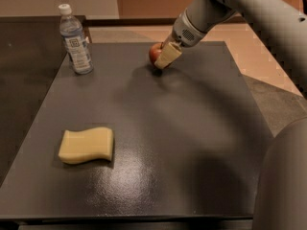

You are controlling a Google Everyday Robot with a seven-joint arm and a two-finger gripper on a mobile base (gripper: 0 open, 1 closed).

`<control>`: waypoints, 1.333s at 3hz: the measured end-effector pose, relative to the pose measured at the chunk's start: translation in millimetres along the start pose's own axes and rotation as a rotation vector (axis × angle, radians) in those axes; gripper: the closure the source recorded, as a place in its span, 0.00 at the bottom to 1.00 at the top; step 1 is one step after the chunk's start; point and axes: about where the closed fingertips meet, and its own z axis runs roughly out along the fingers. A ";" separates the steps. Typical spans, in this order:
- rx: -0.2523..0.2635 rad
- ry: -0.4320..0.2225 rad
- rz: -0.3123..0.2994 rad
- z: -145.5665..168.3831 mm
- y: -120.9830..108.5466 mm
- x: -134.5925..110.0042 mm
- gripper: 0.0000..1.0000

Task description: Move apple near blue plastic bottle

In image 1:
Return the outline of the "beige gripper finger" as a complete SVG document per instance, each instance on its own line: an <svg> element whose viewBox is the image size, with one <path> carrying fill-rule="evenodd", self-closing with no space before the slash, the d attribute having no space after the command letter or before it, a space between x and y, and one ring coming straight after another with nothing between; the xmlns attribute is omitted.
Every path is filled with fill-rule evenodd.
<svg viewBox="0 0 307 230"><path fill-rule="evenodd" d="M168 37L164 40L164 42L162 43L162 49L167 46L169 43L171 42L177 42L172 35L168 35Z"/></svg>
<svg viewBox="0 0 307 230"><path fill-rule="evenodd" d="M153 64L158 69L167 68L182 54L180 45L175 42L160 43L155 47L155 51L158 56Z"/></svg>

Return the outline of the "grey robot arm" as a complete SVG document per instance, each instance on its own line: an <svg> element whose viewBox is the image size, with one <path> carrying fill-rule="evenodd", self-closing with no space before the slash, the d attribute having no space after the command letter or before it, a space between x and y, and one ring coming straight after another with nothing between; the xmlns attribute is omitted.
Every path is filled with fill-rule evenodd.
<svg viewBox="0 0 307 230"><path fill-rule="evenodd" d="M283 70L301 95L307 91L307 20L283 0L193 0L172 32L149 51L152 64L165 69L182 54L239 14L248 30L242 56L267 57ZM268 148L255 201L252 230L307 230L307 119L282 128Z"/></svg>

